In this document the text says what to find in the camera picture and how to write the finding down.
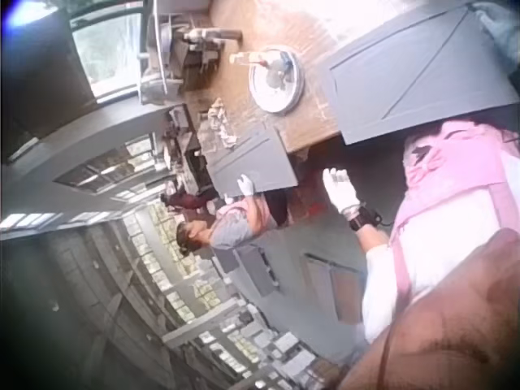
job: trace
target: person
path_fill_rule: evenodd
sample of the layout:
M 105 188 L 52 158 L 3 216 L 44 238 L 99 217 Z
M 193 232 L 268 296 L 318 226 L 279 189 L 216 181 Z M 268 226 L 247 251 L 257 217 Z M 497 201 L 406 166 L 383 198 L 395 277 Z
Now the person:
M 427 295 L 500 228 L 520 231 L 520 154 L 514 135 L 448 121 L 405 143 L 407 190 L 391 237 L 366 217 L 345 170 L 325 170 L 331 203 L 366 254 L 366 340 Z
M 213 187 L 205 188 L 197 195 L 186 193 L 186 190 L 181 188 L 171 195 L 161 193 L 159 199 L 166 207 L 196 210 L 206 206 L 207 202 L 215 199 L 218 195 L 219 193 Z
M 255 194 L 254 184 L 246 175 L 237 183 L 244 199 L 220 208 L 213 223 L 197 219 L 177 226 L 176 240 L 182 253 L 207 245 L 235 248 L 287 222 L 287 197 L 282 189 Z
M 502 229 L 328 388 L 520 388 L 520 236 Z

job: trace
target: hair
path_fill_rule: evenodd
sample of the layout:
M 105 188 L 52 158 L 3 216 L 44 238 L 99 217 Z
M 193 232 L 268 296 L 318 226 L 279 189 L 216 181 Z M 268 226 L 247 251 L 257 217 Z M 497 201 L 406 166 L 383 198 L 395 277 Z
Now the hair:
M 188 224 L 186 222 L 181 222 L 177 226 L 176 239 L 183 256 L 188 256 L 190 253 L 202 247 L 200 242 L 190 238 Z

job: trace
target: gray cabinet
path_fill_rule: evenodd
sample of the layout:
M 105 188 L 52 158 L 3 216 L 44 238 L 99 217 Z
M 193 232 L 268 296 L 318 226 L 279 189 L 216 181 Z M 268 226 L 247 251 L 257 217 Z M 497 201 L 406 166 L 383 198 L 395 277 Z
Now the gray cabinet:
M 430 2 L 324 61 L 323 87 L 346 144 L 518 103 L 464 3 Z
M 263 123 L 242 135 L 233 149 L 225 150 L 207 168 L 221 197 L 242 195 L 236 183 L 242 174 L 253 181 L 257 192 L 298 184 L 278 132 Z

